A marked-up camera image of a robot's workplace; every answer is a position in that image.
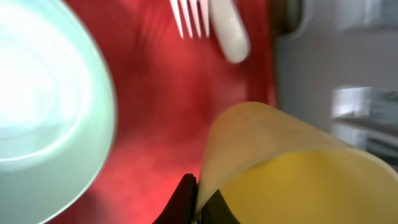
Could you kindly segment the yellow plastic cup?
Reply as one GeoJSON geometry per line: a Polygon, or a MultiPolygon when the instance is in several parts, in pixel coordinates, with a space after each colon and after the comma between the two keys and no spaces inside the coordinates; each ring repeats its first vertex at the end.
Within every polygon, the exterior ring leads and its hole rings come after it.
{"type": "Polygon", "coordinates": [[[221,192],[240,223],[397,224],[397,172],[271,106],[244,102],[213,122],[195,210],[221,192]]]}

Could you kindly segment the light blue bowl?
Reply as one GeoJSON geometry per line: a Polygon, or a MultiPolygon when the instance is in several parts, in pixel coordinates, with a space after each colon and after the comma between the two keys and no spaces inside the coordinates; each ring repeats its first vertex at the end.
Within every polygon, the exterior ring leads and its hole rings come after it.
{"type": "Polygon", "coordinates": [[[113,143],[116,100],[63,1],[1,2],[1,222],[45,223],[79,199],[113,143]]]}

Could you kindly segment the cream plastic spoon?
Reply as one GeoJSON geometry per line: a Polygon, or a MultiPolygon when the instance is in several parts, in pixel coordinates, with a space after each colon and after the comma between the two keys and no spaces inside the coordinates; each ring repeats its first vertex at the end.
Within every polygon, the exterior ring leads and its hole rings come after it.
{"type": "Polygon", "coordinates": [[[210,17],[216,38],[227,61],[241,63],[251,44],[238,8],[233,0],[210,0],[210,17]]]}

